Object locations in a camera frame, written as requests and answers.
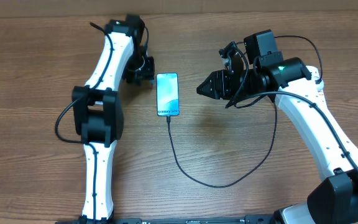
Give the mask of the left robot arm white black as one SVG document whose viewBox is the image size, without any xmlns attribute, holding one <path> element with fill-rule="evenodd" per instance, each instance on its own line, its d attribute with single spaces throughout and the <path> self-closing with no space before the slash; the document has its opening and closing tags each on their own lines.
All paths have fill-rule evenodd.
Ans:
<svg viewBox="0 0 358 224">
<path fill-rule="evenodd" d="M 122 81 L 152 82 L 155 75 L 148 43 L 142 41 L 149 32 L 140 16 L 111 20 L 101 31 L 105 42 L 98 64 L 72 93 L 75 129 L 86 157 L 85 204 L 77 223 L 112 223 L 113 156 L 124 129 L 119 87 Z"/>
</svg>

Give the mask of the blue Galaxy smartphone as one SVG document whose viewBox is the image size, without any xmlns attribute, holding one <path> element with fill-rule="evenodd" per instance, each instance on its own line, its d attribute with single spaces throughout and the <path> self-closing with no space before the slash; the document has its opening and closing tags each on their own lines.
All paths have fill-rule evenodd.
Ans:
<svg viewBox="0 0 358 224">
<path fill-rule="evenodd" d="M 157 74 L 157 115 L 178 116 L 179 114 L 178 74 Z"/>
</svg>

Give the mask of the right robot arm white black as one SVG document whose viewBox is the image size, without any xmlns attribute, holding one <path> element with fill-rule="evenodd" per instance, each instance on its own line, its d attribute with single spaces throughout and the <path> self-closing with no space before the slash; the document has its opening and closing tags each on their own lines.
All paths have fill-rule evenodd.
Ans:
<svg viewBox="0 0 358 224">
<path fill-rule="evenodd" d="M 228 106 L 253 105 L 264 97 L 282 110 L 296 127 L 318 168 L 321 183 L 306 201 L 271 215 L 248 215 L 247 223 L 358 222 L 358 148 L 328 110 L 323 73 L 300 58 L 285 59 L 271 30 L 244 39 L 245 52 L 235 42 L 219 51 L 224 69 L 196 91 Z"/>
</svg>

